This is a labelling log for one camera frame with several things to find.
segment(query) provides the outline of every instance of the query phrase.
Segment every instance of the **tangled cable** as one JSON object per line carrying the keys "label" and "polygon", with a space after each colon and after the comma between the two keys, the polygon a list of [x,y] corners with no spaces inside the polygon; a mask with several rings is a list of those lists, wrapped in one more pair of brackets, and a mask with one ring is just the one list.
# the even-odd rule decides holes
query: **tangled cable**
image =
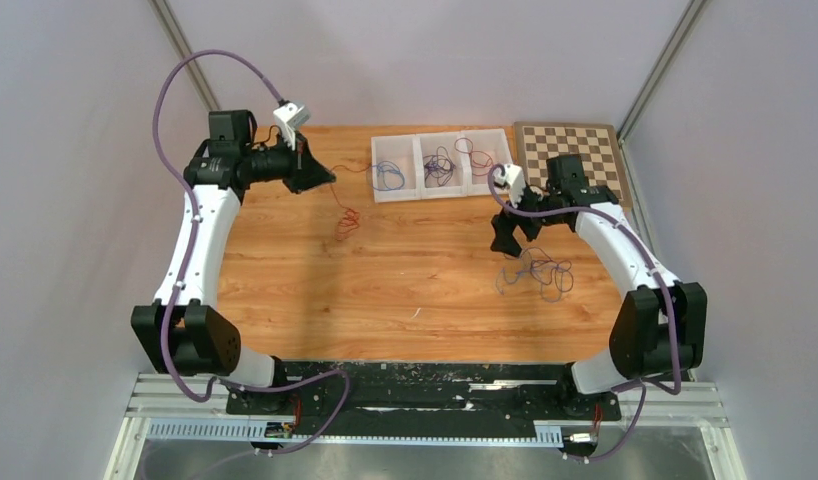
{"label": "tangled cable", "polygon": [[[504,293],[500,282],[501,278],[507,285],[514,285],[524,275],[530,275],[539,282],[541,285],[539,295],[541,295],[542,300],[548,303],[558,302],[562,299],[563,294],[574,288],[574,274],[571,273],[572,264],[570,260],[557,262],[539,247],[524,249],[518,260],[521,262],[521,268],[515,272],[514,279],[509,280],[507,278],[506,268],[504,267],[500,269],[500,273],[497,274],[494,280],[494,286],[501,295]],[[555,287],[557,292],[555,297],[545,295],[545,287],[549,286]]]}
{"label": "tangled cable", "polygon": [[[460,140],[465,141],[466,146],[468,147],[467,149],[465,149],[465,150],[460,150],[459,149],[459,141]],[[492,166],[494,166],[494,159],[491,158],[491,155],[489,155],[486,152],[482,152],[482,151],[479,151],[479,150],[474,150],[474,142],[470,138],[466,138],[466,137],[458,138],[453,143],[453,148],[455,148],[456,151],[459,152],[459,153],[464,153],[465,155],[468,155],[468,159],[471,161],[471,174],[473,176],[475,176],[475,177],[484,177],[484,176],[488,175],[488,170],[486,170],[484,172],[476,172],[474,170],[483,169],[483,168],[490,169]],[[483,162],[483,163],[480,163],[480,162],[474,160],[474,154],[485,155],[486,161]]]}
{"label": "tangled cable", "polygon": [[[406,177],[403,176],[403,172],[400,171],[400,167],[394,164],[394,162],[384,161],[377,163],[375,165],[368,165],[364,168],[354,170],[346,165],[336,165],[332,168],[332,172],[335,172],[338,169],[347,170],[350,173],[362,173],[373,171],[373,175],[376,175],[376,185],[382,185],[385,188],[379,188],[373,184],[374,190],[380,192],[389,192],[392,190],[400,190],[406,185]],[[389,182],[387,182],[387,175],[396,176],[399,180],[399,184],[396,186],[390,186]],[[335,239],[339,242],[346,240],[353,231],[357,230],[361,227],[361,218],[362,214],[359,213],[358,210],[345,206],[341,203],[341,200],[338,199],[338,194],[335,193],[334,184],[330,184],[330,191],[332,192],[333,198],[335,198],[335,203],[338,204],[339,207],[344,209],[344,214],[338,220],[338,223],[335,224]]]}
{"label": "tangled cable", "polygon": [[424,180],[432,177],[439,187],[443,187],[450,182],[454,170],[456,170],[456,164],[450,159],[450,153],[443,145],[436,148],[436,153],[424,157]]}

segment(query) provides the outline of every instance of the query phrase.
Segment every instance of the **chessboard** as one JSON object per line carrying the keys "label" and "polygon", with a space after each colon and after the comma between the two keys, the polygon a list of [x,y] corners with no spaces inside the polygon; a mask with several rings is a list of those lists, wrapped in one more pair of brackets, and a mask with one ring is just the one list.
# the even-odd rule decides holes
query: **chessboard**
{"label": "chessboard", "polygon": [[524,169],[528,185],[545,188],[548,158],[579,153],[583,156],[583,170],[589,183],[608,186],[625,210],[632,208],[630,187],[612,125],[516,122],[515,138],[517,163]]}

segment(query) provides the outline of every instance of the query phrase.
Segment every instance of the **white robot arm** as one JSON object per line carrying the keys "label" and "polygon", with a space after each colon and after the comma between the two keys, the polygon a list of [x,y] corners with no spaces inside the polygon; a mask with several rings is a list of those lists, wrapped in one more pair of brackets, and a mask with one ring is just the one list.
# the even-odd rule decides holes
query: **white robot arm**
{"label": "white robot arm", "polygon": [[[295,107],[292,103],[286,106]],[[155,301],[133,309],[132,328],[157,371],[167,371],[161,354],[161,326],[165,302],[176,285],[179,294],[172,307],[168,345],[180,374],[211,374],[232,384],[253,387],[267,387],[274,382],[276,358],[243,346],[238,329],[218,313],[218,276],[227,237],[252,183],[282,180],[291,192],[301,193],[335,181],[335,175],[314,159],[303,135],[291,128],[294,137],[289,140],[282,133],[289,130],[289,124],[299,124],[301,116],[308,116],[305,109],[292,110],[280,122],[284,128],[276,144],[256,148],[250,124],[252,113],[209,113],[210,138],[203,142],[183,175],[198,211],[192,211],[191,199],[185,194],[176,248]],[[199,225],[189,249],[195,220]],[[185,275],[177,281],[188,250],[191,257]],[[174,328],[180,322],[183,328]]]}
{"label": "white robot arm", "polygon": [[[550,179],[546,195],[526,185],[521,167],[505,165],[493,172],[494,185],[508,189],[509,204],[492,219],[495,239],[491,249],[517,257],[521,247],[513,236],[516,227],[532,241],[543,226],[566,223],[595,251],[615,282],[623,304],[609,346],[592,358],[569,364],[576,391],[597,394],[631,380],[671,372],[674,353],[667,309],[672,309],[676,319],[680,368],[698,366],[706,319],[703,288],[697,283],[682,283],[647,250],[630,228],[612,191],[588,184],[578,155],[556,157],[547,163]],[[670,305],[665,305],[656,273],[668,287]]]}

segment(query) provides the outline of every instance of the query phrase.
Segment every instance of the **white wall panel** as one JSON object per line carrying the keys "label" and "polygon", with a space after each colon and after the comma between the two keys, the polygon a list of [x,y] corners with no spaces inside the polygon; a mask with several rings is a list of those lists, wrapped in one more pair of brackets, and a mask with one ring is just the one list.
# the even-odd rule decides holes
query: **white wall panel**
{"label": "white wall panel", "polygon": [[[170,0],[192,49],[224,48],[306,103],[312,124],[618,126],[685,0]],[[266,89],[201,60],[224,108]]]}
{"label": "white wall panel", "polygon": [[[179,226],[150,135],[176,60],[147,2],[0,1],[0,479],[100,478],[148,367],[129,318]],[[184,166],[186,78],[162,123]]]}
{"label": "white wall panel", "polygon": [[818,0],[710,2],[627,148],[748,478],[818,478]]}

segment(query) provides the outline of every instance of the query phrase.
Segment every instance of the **wooden table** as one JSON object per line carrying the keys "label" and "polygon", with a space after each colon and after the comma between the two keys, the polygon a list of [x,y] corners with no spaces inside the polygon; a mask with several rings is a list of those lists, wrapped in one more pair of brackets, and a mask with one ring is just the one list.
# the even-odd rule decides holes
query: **wooden table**
{"label": "wooden table", "polygon": [[[372,136],[464,128],[481,127],[303,133],[325,166],[359,169],[371,162]],[[516,264],[489,250],[500,210],[490,196],[375,204],[365,174],[337,175],[338,197],[361,213],[361,228],[344,241],[334,238],[343,209],[328,187],[292,195],[273,182],[247,193],[219,292],[245,345],[283,359],[454,362],[568,362],[607,345],[620,297],[566,226],[545,228],[533,244],[573,262],[573,291],[547,303],[524,278],[501,295],[495,278]]]}

